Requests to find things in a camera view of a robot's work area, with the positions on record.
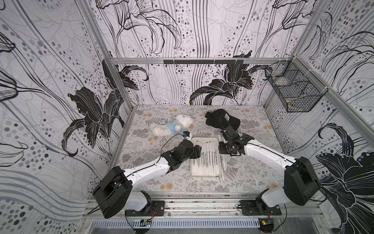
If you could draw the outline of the pile straw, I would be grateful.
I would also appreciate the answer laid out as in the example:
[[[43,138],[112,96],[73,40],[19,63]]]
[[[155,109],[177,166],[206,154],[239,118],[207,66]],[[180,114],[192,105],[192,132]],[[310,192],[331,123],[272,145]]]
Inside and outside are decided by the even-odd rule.
[[[226,164],[225,156],[220,155],[220,160],[221,160],[221,167],[222,167],[221,181],[226,181],[225,171],[227,169],[227,164]]]

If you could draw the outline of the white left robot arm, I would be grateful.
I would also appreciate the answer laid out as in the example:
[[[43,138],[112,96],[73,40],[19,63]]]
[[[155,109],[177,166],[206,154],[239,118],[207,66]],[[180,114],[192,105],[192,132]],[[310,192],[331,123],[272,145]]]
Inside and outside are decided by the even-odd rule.
[[[141,216],[152,215],[153,201],[145,191],[136,191],[141,184],[165,176],[181,166],[186,160],[201,157],[202,147],[184,139],[170,151],[163,152],[159,158],[139,167],[121,169],[112,168],[94,188],[93,196],[104,218],[111,218],[120,211],[135,212]]]

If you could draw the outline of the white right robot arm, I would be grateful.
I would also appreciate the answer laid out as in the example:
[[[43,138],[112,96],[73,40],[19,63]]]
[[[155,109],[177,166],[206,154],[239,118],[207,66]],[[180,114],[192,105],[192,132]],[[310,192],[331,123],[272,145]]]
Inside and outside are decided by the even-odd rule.
[[[309,159],[282,154],[250,135],[239,135],[232,126],[222,130],[221,135],[224,140],[219,142],[220,154],[253,157],[284,176],[283,186],[268,189],[257,196],[256,202],[260,206],[273,208],[289,202],[304,206],[321,189]]]

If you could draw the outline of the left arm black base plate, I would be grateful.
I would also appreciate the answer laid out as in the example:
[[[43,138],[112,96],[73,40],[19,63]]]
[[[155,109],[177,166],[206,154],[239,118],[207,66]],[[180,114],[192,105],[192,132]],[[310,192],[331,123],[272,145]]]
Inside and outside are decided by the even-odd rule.
[[[151,205],[146,206],[141,211],[135,210],[126,210],[126,216],[130,217],[159,217],[163,216],[165,211],[165,201],[164,200],[155,200]]]

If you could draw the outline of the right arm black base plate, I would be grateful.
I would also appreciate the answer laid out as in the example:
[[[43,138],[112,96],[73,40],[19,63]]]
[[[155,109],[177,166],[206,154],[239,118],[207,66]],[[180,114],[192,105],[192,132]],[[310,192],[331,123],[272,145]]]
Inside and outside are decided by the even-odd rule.
[[[238,205],[238,209],[241,210],[245,216],[262,215],[262,216],[278,216],[282,215],[280,207],[268,207],[261,201],[257,200],[241,200]]]

